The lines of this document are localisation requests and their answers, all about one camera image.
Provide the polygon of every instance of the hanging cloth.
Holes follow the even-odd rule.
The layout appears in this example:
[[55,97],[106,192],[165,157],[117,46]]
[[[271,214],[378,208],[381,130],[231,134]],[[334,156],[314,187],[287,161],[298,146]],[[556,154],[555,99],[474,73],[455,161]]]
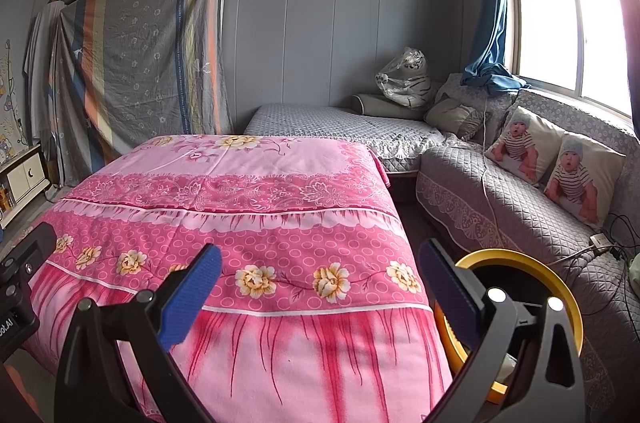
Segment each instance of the hanging cloth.
[[482,0],[478,27],[461,84],[486,87],[489,95],[517,91],[525,80],[504,67],[507,0]]
[[27,77],[31,120],[31,141],[40,143],[47,161],[52,159],[51,125],[49,121],[49,67],[60,11],[65,3],[56,0],[46,4],[36,17],[27,45],[22,68]]
[[168,134],[229,134],[221,0],[75,0],[60,13],[52,132],[63,185]]

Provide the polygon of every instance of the bed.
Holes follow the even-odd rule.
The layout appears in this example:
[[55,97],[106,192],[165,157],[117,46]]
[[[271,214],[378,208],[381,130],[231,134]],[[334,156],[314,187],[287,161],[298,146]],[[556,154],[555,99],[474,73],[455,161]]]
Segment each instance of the bed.
[[339,108],[269,104],[256,111],[245,134],[309,136],[364,143],[382,162],[387,174],[415,174],[420,155],[428,148],[456,142],[424,122],[362,116]]
[[451,376],[386,184],[356,143],[149,140],[38,221],[57,241],[30,282],[27,348],[54,372],[82,297],[127,301],[214,243],[222,275],[172,356],[217,421],[421,421]]

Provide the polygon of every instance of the white cabinet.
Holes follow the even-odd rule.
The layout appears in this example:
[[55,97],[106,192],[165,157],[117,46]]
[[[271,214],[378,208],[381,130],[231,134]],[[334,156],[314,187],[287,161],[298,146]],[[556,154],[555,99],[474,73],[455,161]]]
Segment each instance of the white cabinet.
[[13,207],[2,212],[0,227],[6,225],[40,192],[49,186],[40,160],[40,145],[31,147],[0,166],[0,180],[9,185]]
[[27,176],[30,189],[34,188],[34,186],[44,179],[44,171],[42,170],[42,163],[40,162],[40,155],[38,153],[25,161],[22,164],[22,168]]
[[25,197],[31,189],[29,181],[27,180],[27,174],[24,172],[24,164],[19,164],[17,167],[7,172],[6,177],[9,181],[11,195],[17,203]]

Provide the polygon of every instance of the gray pillow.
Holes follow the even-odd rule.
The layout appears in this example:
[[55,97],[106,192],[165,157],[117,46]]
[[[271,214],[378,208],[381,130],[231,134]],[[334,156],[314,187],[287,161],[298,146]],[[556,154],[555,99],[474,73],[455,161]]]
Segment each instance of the gray pillow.
[[482,127],[483,114],[472,107],[463,106],[459,101],[442,93],[440,101],[435,104],[424,120],[427,124],[446,132],[452,132],[463,142],[471,140]]
[[424,114],[424,108],[406,108],[380,95],[352,95],[351,109],[365,116],[402,118],[404,120],[421,120]]

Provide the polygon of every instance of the yellow ring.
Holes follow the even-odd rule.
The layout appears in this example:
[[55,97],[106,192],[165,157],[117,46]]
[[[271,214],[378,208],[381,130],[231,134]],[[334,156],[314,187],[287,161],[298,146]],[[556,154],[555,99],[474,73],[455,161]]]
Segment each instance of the yellow ring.
[[[578,355],[580,355],[584,336],[582,316],[573,294],[562,279],[539,260],[510,249],[480,249],[460,259],[456,263],[456,266],[465,269],[474,269],[479,265],[492,264],[510,266],[528,273],[533,278],[539,280],[553,296],[562,300],[566,307],[572,330],[574,331],[575,346],[578,349]],[[467,353],[462,344],[456,339],[449,326],[449,322],[447,322],[442,309],[440,309],[437,303],[434,307],[433,314],[440,339],[442,340],[447,355],[447,360],[449,361],[449,367],[451,367],[454,374],[457,374],[465,363]],[[500,403],[506,390],[506,385],[494,381],[487,399],[492,403]]]

